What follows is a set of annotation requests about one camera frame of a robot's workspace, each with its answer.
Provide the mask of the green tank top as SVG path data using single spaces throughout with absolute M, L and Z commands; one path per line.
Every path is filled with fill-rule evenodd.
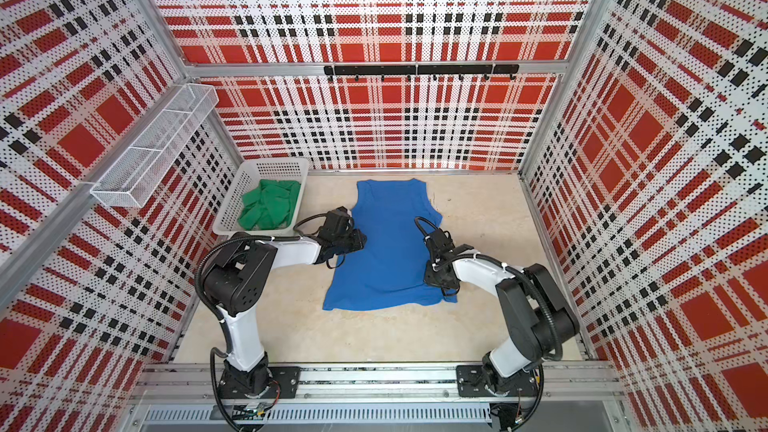
M 238 224 L 246 231 L 286 228 L 297 209 L 300 189 L 298 181 L 261 179 L 241 196 Z

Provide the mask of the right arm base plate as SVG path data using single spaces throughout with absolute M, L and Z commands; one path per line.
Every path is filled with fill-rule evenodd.
M 536 380 L 531 372 L 519 370 L 502 377 L 489 364 L 459 365 L 456 381 L 460 397 L 531 397 L 537 394 Z

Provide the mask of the black wall hook rail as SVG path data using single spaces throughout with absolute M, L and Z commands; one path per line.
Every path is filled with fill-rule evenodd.
M 325 66 L 327 77 L 346 76 L 358 79 L 362 76 L 440 76 L 440 75 L 516 75 L 519 64 L 413 64 L 413 65 L 335 65 Z

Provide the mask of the blue tank top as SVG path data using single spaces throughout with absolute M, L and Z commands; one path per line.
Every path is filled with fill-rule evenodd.
M 414 219 L 423 217 L 436 226 L 442 222 L 425 182 L 359 181 L 352 217 L 367 241 L 336 268 L 324 299 L 325 311 L 374 311 L 457 301 L 453 290 L 444 293 L 424 282 L 430 256 Z

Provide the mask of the aluminium front rail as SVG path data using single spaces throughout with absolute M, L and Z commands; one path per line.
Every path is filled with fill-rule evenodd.
M 490 395 L 477 379 L 458 378 L 457 363 L 309 363 L 282 388 L 280 405 L 304 403 L 510 402 L 535 397 L 519 386 Z M 544 401 L 619 401 L 623 387 L 613 366 L 599 361 L 548 362 Z M 207 404 L 213 401 L 210 368 L 199 363 L 148 367 L 130 394 L 131 404 Z

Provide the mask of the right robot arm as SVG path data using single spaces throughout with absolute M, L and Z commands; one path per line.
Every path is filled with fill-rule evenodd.
M 579 334 L 580 324 L 546 267 L 513 267 L 467 244 L 455 245 L 440 228 L 422 235 L 429 254 L 427 285 L 452 297 L 468 283 L 498 300 L 508 337 L 483 359 L 489 385 L 500 388 L 521 372 L 563 358 L 564 344 Z

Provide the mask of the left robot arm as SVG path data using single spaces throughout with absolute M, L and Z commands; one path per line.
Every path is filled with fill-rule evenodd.
M 270 274 L 297 265 L 342 265 L 361 251 L 365 234 L 345 207 L 315 214 L 295 224 L 288 236 L 239 232 L 215 246 L 194 276 L 194 287 L 219 323 L 225 351 L 214 354 L 241 372 L 262 366 L 266 352 L 257 324 L 257 303 Z

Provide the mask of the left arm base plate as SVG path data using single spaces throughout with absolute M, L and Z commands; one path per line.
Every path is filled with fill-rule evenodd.
M 300 373 L 301 369 L 294 366 L 257 367 L 245 372 L 225 362 L 217 392 L 222 399 L 292 399 Z

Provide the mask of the white plastic laundry basket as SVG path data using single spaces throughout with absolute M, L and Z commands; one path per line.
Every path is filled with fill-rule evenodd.
M 239 232 L 257 235 L 282 236 L 290 235 L 296 224 L 306 188 L 306 179 L 310 162 L 305 158 L 263 158 L 244 161 L 238 168 L 229 190 L 219 208 L 214 221 L 213 230 L 221 236 L 232 236 Z M 239 219 L 246 210 L 243 197 L 259 188 L 262 182 L 296 181 L 300 184 L 296 194 L 293 212 L 284 225 L 272 229 L 255 226 L 251 230 L 242 227 Z

